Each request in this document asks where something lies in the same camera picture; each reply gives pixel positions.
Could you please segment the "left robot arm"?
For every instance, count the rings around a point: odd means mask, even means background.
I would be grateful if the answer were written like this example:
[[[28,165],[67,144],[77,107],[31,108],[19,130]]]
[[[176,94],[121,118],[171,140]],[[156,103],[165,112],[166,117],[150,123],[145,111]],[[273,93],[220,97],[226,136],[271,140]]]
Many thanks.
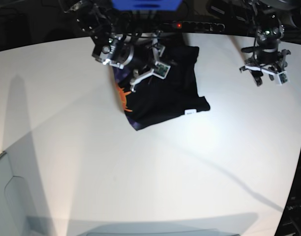
[[[291,52],[287,49],[279,51],[279,44],[284,36],[285,28],[274,10],[258,0],[243,2],[251,10],[253,45],[241,48],[241,52],[251,54],[244,60],[240,72],[249,71],[256,86],[262,85],[262,76],[267,74],[277,85],[288,82],[286,56]]]

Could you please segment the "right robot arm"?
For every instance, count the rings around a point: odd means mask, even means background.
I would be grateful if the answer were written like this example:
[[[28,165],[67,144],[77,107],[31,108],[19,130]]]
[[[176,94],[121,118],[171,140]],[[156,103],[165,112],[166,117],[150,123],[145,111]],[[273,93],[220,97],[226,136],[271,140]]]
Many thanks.
[[[130,89],[149,77],[166,79],[170,65],[162,61],[161,31],[144,33],[131,11],[119,11],[110,0],[61,0],[64,13],[73,14],[82,32],[94,42],[92,56],[103,65],[132,70]]]

